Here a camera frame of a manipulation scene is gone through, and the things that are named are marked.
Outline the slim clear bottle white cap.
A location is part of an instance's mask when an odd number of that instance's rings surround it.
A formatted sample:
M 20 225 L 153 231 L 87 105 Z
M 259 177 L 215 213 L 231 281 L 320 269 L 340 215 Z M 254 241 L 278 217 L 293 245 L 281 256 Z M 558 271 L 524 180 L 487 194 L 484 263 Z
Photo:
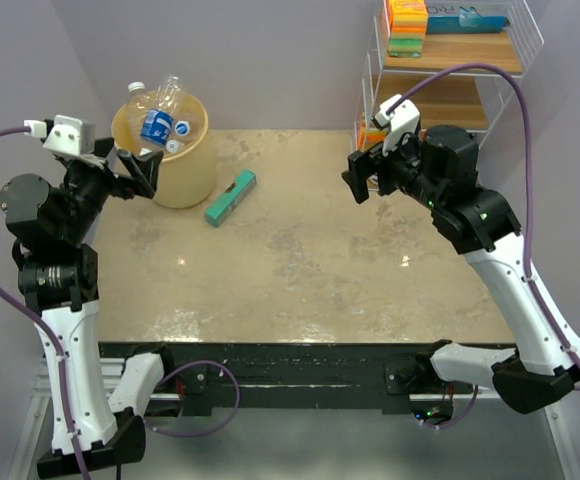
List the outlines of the slim clear bottle white cap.
M 203 125 L 202 118 L 195 115 L 188 115 L 174 123 L 172 133 L 178 141 L 192 142 L 201 134 Z

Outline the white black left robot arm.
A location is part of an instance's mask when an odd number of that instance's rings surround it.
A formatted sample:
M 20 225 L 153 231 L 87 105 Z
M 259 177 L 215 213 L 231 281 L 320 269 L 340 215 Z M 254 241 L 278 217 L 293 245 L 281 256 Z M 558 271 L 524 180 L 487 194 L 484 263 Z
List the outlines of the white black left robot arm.
M 96 141 L 94 151 L 115 153 L 127 172 L 113 172 L 107 161 L 89 166 L 64 160 L 58 186 L 22 174 L 0 191 L 5 225 L 15 237 L 18 288 L 39 320 L 52 396 L 53 436 L 37 462 L 41 479 L 139 462 L 150 396 L 177 380 L 165 347 L 139 348 L 124 360 L 114 391 L 105 389 L 97 338 L 98 255 L 84 239 L 109 198 L 154 197 L 163 155 L 116 151 L 110 138 Z

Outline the blue label clear bottle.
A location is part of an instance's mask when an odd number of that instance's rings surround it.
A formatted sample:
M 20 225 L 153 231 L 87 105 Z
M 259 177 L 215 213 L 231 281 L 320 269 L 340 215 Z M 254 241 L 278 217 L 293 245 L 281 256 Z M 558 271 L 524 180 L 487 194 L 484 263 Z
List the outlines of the blue label clear bottle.
M 160 83 L 148 104 L 139 132 L 141 151 L 157 151 L 166 147 L 186 96 L 187 89 L 179 76 L 168 75 Z

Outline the large clear square bottle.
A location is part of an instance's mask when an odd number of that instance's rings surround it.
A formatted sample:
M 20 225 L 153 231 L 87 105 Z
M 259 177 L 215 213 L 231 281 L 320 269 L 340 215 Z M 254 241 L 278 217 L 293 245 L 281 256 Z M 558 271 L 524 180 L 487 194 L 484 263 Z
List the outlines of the large clear square bottle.
M 145 84 L 140 81 L 129 83 L 127 89 L 129 97 L 125 111 L 132 138 L 139 152 L 151 151 L 154 147 L 141 137 L 143 123 L 150 107 L 150 96 Z

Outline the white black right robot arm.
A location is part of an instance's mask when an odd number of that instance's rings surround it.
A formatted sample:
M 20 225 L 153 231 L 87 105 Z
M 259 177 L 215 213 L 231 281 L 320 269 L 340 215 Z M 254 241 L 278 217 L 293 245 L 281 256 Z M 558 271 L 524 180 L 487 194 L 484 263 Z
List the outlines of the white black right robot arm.
M 384 151 L 376 144 L 348 158 L 342 178 L 355 201 L 400 191 L 428 208 L 439 234 L 474 269 L 501 311 L 515 345 L 468 347 L 442 340 L 418 358 L 415 379 L 429 393 L 450 381 L 497 392 L 514 411 L 527 414 L 561 400 L 580 382 L 580 338 L 549 298 L 533 267 L 523 264 L 526 240 L 509 203 L 477 182 L 479 147 L 456 126 L 441 125 L 423 139 L 401 135 Z

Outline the crushed clear bottle white cap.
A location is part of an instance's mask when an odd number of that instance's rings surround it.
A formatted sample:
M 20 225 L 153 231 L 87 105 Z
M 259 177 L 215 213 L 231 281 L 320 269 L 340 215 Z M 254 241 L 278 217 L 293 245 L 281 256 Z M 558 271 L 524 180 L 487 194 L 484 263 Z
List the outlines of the crushed clear bottle white cap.
M 179 142 L 176 140 L 170 140 L 166 144 L 166 150 L 169 153 L 176 153 L 179 150 Z

